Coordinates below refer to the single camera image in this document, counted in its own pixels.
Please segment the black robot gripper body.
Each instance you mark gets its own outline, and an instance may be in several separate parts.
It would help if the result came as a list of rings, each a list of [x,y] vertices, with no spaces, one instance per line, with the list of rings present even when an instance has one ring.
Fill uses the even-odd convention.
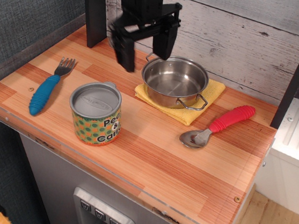
[[[112,44],[115,36],[136,42],[170,29],[178,30],[183,7],[179,3],[164,4],[163,0],[121,0],[121,8],[122,15],[111,24]]]

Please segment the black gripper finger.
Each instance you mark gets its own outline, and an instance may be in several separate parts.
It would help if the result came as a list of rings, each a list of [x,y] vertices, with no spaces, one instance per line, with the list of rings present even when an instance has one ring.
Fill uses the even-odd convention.
[[[129,73],[135,69],[134,40],[131,38],[114,37],[114,50],[118,63]]]
[[[170,29],[153,37],[153,53],[162,60],[171,56],[178,30]]]

